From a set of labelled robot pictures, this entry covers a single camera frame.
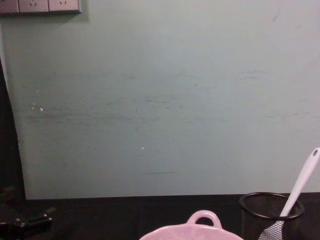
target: black mesh cup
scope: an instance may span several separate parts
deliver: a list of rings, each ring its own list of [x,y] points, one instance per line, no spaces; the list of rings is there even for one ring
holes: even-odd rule
[[[288,216],[280,217],[287,199],[286,196],[270,192],[255,192],[242,196],[239,200],[242,209],[242,238],[258,240],[265,229],[277,221],[283,221],[283,225],[276,224],[276,228],[272,226],[272,234],[282,235],[282,240],[297,240],[298,228],[305,208],[297,201]]]

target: white plastic utensil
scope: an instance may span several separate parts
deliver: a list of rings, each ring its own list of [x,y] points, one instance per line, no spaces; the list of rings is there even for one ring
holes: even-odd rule
[[[288,200],[286,201],[284,208],[280,214],[280,217],[287,217],[290,213],[292,207],[297,201],[302,188],[305,186],[310,175],[314,171],[320,158],[320,147],[317,147],[312,151],[310,156],[305,161],[303,168],[299,174],[298,179],[295,182],[295,185],[290,193]],[[258,240],[282,240],[282,228],[284,221],[276,221],[275,224],[266,228],[260,235]]]

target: pink bowl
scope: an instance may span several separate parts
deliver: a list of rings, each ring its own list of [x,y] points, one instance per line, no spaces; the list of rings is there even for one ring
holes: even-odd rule
[[[213,226],[196,224],[200,218],[208,218]],[[211,211],[195,212],[187,223],[164,226],[143,236],[140,240],[243,240],[241,237],[223,230],[220,220]]]

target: bowl handle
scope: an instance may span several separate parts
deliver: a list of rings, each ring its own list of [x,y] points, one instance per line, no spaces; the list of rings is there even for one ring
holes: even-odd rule
[[[217,215],[212,211],[201,210],[195,212],[189,220],[186,222],[187,224],[196,224],[196,222],[201,218],[210,219],[213,222],[213,226],[217,229],[222,229],[221,222]]]

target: electrical outlet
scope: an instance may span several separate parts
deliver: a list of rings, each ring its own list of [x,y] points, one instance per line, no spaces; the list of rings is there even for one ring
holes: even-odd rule
[[[0,14],[13,14],[18,12],[18,0],[0,0]]]
[[[49,11],[68,11],[68,12],[80,12],[81,0],[49,0]]]
[[[19,0],[20,13],[49,12],[48,0]]]

